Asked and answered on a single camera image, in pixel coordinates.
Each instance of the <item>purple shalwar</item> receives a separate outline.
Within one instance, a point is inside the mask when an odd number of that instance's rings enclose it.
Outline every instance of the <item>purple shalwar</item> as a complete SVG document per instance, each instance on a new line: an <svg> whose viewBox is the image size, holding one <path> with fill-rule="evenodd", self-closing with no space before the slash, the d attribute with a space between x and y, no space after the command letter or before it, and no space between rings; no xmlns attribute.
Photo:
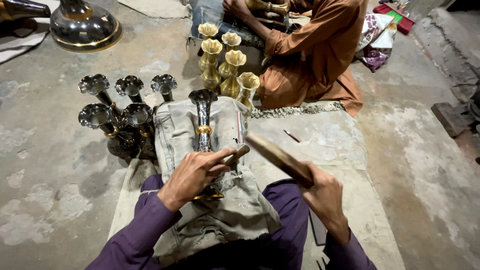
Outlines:
<svg viewBox="0 0 480 270"><path fill-rule="evenodd" d="M148 177L141 191L163 187L160 174ZM135 206L135 216L125 228L112 236L100 255L87 270L300 270L303 246L307 237L309 208L301 197L296 182L284 179L268 185L263 196L280 216L282 227L272 234L255 240L237 240L218 244L164 268L153 259L153 247L160 235L181 218L172 213L156 196L156 192L142 194ZM332 269L375 270L350 231L350 242L339 245L327 234L325 254Z"/></svg>

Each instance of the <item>purple sleeve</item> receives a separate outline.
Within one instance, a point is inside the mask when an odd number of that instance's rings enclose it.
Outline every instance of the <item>purple sleeve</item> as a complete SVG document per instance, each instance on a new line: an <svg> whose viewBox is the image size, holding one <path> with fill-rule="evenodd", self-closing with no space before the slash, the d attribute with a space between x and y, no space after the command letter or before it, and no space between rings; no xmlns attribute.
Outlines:
<svg viewBox="0 0 480 270"><path fill-rule="evenodd" d="M140 270L153 255L153 247L166 230L181 218L157 196L152 196L125 228L112 236L86 270Z"/></svg>
<svg viewBox="0 0 480 270"><path fill-rule="evenodd" d="M330 258L327 270L376 270L373 262L363 251L350 228L350 242L346 245L338 244L333 236L327 233L324 253Z"/></svg>

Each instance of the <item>man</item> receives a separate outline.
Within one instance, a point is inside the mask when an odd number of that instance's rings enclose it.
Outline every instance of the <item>man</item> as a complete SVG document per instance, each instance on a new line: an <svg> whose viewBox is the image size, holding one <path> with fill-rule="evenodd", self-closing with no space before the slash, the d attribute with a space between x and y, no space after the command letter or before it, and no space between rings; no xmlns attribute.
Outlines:
<svg viewBox="0 0 480 270"><path fill-rule="evenodd" d="M184 204L215 176L230 169L223 159L235 152L230 147L216 153L189 153L165 185L161 175L147 178L142 191L159 191L140 195L133 220L109 239L86 269L162 269L151 260L155 243L181 218L179 209ZM280 216L282 227L278 231L255 240L218 244L167 269L300 270L310 206L328 230L324 249L330 258L327 269L375 270L343 215L342 184L313 163L306 165L313 176L312 188L300 191L295 181L286 179L268 185L263 192Z"/></svg>
<svg viewBox="0 0 480 270"><path fill-rule="evenodd" d="M340 100L355 114L362 97L348 65L360 39L368 0L290 0L293 12L312 19L287 35L257 20L245 0L223 0L225 13L241 19L265 42L273 63L260 75L257 94L268 109L299 106L305 98Z"/></svg>

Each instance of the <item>engraved metal vase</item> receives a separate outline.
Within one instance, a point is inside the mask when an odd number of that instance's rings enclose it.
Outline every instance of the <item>engraved metal vase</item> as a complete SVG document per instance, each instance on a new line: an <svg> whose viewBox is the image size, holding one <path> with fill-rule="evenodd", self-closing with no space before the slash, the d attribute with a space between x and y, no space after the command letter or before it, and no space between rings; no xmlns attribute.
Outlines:
<svg viewBox="0 0 480 270"><path fill-rule="evenodd" d="M142 80L133 75L128 75L117 80L115 89L120 96L128 95L133 103L143 103L142 96L140 96L140 90L144 87Z"/></svg>
<svg viewBox="0 0 480 270"><path fill-rule="evenodd" d="M172 90L177 88L177 81L169 74L157 75L150 82L150 88L152 91L162 94L165 102L173 101Z"/></svg>
<svg viewBox="0 0 480 270"><path fill-rule="evenodd" d="M204 40L213 39L213 37L218 33L218 27L213 24L204 23L198 25L198 32L204 36ZM198 67L201 72L204 72L208 67L207 56L203 54L198 61Z"/></svg>
<svg viewBox="0 0 480 270"><path fill-rule="evenodd" d="M222 41L225 44L225 47L227 49L226 52L229 52L231 50L234 50L235 46L240 45L241 37L237 35L237 33L226 32L225 34L222 35ZM218 67L218 73L220 73L220 76L222 76L222 79L225 80L228 78L227 61L220 64L220 66Z"/></svg>
<svg viewBox="0 0 480 270"><path fill-rule="evenodd" d="M141 156L157 159L155 151L155 130L153 128L153 110L145 103L132 103L122 113L123 121L138 128L142 139L140 141Z"/></svg>
<svg viewBox="0 0 480 270"><path fill-rule="evenodd" d="M222 44L218 40L207 39L202 41L202 50L208 60L208 67L202 73L202 82L205 88L218 93L222 77L216 70L216 55L222 51Z"/></svg>
<svg viewBox="0 0 480 270"><path fill-rule="evenodd" d="M242 89L240 97L237 99L248 108L249 114L252 111L252 103L250 103L250 93L252 90L260 86L260 79L251 72L244 72L237 77L237 81Z"/></svg>
<svg viewBox="0 0 480 270"><path fill-rule="evenodd" d="M210 137L212 134L212 128L210 127L210 107L212 102L218 100L218 97L215 92L203 88L192 91L188 95L188 98L192 100L193 104L197 105L198 127L196 128L195 132L198 135L198 144L196 151L213 152L212 140ZM212 183L203 189L193 200L211 200L220 199L223 197L224 196L220 193L215 181L212 181Z"/></svg>
<svg viewBox="0 0 480 270"><path fill-rule="evenodd" d="M50 31L57 45L74 52L107 49L122 36L121 24L110 12L83 0L60 0Z"/></svg>
<svg viewBox="0 0 480 270"><path fill-rule="evenodd" d="M120 131L111 123L112 108L103 103L88 104L78 113L78 122L91 129L100 128L108 138L108 151L119 158L133 158L138 153L138 146L133 134Z"/></svg>
<svg viewBox="0 0 480 270"><path fill-rule="evenodd" d="M222 96L237 98L240 93L240 85L237 81L239 66L244 65L247 56L239 50L231 50L225 54L225 61L228 63L228 79L220 84Z"/></svg>
<svg viewBox="0 0 480 270"><path fill-rule="evenodd" d="M121 121L122 111L117 108L117 104L107 93L107 89L109 88L110 83L108 82L108 78L102 74L85 76L78 84L78 90L80 93L95 96L100 102L112 108L112 122L117 128L123 130L127 124Z"/></svg>

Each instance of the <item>orange kurta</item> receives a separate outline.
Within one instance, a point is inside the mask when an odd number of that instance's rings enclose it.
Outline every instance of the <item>orange kurta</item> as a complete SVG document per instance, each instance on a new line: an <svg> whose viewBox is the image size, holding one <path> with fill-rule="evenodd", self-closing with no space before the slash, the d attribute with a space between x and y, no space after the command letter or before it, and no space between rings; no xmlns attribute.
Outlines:
<svg viewBox="0 0 480 270"><path fill-rule="evenodd" d="M368 0L290 0L292 11L312 9L312 19L290 35L272 30L265 52L273 63L260 75L257 94L265 108L299 106L305 98L340 100L354 116L362 107L350 65Z"/></svg>

